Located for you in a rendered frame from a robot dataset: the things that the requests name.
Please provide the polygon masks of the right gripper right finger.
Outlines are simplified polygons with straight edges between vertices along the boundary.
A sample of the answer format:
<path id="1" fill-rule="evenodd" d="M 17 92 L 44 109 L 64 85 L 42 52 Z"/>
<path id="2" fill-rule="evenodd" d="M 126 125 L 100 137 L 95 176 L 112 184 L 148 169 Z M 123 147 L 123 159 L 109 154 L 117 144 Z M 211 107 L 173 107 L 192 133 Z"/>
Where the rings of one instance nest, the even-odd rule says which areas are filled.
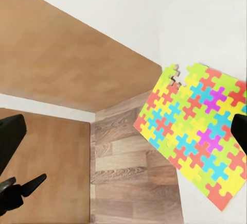
<path id="1" fill-rule="evenodd" d="M 247 115 L 235 114 L 232 121 L 231 134 L 247 156 Z"/>

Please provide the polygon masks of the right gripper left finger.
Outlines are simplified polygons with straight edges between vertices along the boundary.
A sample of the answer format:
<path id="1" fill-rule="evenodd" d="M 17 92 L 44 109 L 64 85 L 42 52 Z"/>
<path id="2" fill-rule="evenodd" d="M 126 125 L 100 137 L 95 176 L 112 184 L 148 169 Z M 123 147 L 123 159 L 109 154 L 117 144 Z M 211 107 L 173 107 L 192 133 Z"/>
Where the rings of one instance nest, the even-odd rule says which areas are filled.
<path id="1" fill-rule="evenodd" d="M 0 119 L 0 176 L 26 133 L 23 114 Z"/>

